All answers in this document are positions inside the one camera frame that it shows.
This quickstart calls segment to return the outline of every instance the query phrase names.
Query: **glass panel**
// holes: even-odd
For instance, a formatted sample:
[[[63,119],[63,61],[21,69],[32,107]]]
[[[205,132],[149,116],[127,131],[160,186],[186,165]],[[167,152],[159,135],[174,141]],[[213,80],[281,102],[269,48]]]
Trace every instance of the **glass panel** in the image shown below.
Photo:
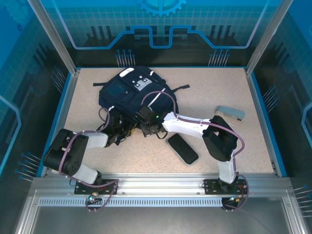
[[[76,66],[246,66],[280,0],[42,1]]]
[[[294,188],[312,187],[311,8],[293,1],[254,70]]]
[[[1,4],[0,210],[4,212],[0,212],[0,229],[12,233],[68,71],[27,1]]]

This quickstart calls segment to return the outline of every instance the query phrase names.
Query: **vented metal plate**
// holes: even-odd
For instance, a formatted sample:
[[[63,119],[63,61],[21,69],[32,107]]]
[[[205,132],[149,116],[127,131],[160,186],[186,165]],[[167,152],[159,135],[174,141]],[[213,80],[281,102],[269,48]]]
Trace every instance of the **vented metal plate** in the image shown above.
[[[54,207],[84,207],[85,197],[41,197],[38,206]],[[106,201],[89,207],[98,207]],[[219,197],[112,197],[107,207],[221,207],[222,199]]]

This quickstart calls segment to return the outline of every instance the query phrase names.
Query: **backpack pocket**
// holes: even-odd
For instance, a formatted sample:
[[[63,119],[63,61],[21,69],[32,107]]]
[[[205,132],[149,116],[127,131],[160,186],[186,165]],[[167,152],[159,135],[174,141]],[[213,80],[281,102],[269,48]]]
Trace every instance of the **backpack pocket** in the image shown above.
[[[128,85],[119,80],[114,80],[114,82],[104,86],[101,92],[104,100],[109,99],[120,105],[127,104],[136,94]]]

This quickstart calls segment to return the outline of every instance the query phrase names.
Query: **black smartphone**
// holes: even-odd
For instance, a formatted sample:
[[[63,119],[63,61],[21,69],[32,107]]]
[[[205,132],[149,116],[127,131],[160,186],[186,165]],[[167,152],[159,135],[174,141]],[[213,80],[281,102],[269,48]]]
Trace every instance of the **black smartphone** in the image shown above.
[[[187,165],[192,165],[198,160],[198,154],[178,133],[170,137],[167,142]]]

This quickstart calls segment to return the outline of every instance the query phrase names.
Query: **enclosure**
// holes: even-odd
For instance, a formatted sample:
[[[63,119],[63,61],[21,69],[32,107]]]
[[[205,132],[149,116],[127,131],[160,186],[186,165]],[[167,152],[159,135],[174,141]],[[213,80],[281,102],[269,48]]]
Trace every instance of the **enclosure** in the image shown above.
[[[309,0],[0,1],[0,233],[294,233],[311,231],[312,18]],[[237,168],[249,182],[243,212],[207,195],[218,178],[204,142],[187,166],[140,129],[83,162],[119,179],[97,212],[88,195],[44,167],[60,129],[98,128],[94,83],[125,67],[151,68],[176,92],[180,114],[245,113],[230,127],[246,143]],[[102,203],[108,196],[102,195]]]

